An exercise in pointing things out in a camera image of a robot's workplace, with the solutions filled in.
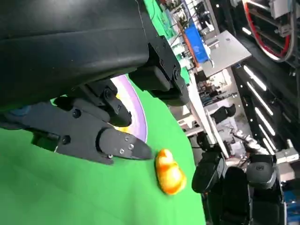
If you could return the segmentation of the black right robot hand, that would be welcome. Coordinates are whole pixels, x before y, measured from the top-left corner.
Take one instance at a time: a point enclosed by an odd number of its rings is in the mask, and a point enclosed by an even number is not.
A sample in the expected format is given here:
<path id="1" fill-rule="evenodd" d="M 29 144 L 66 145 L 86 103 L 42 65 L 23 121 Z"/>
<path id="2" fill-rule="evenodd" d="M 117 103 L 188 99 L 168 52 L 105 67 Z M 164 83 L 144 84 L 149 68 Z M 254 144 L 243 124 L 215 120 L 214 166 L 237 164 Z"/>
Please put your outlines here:
<path id="1" fill-rule="evenodd" d="M 214 225 L 285 225 L 286 205 L 274 155 L 251 155 L 246 170 L 221 152 L 204 152 L 192 189 L 207 197 Z"/>

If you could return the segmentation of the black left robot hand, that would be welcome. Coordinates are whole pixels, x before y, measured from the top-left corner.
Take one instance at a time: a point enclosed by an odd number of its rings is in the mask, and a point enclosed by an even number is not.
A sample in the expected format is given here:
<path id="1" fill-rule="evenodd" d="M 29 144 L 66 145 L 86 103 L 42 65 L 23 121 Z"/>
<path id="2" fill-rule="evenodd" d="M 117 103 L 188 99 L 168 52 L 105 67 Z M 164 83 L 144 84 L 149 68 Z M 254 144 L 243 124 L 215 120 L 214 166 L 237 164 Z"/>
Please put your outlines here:
<path id="1" fill-rule="evenodd" d="M 132 122 L 112 82 L 123 74 L 167 105 L 189 101 L 180 64 L 144 1 L 1 1 L 1 128 L 106 165 L 113 157 L 152 159 L 145 141 L 119 131 Z"/>

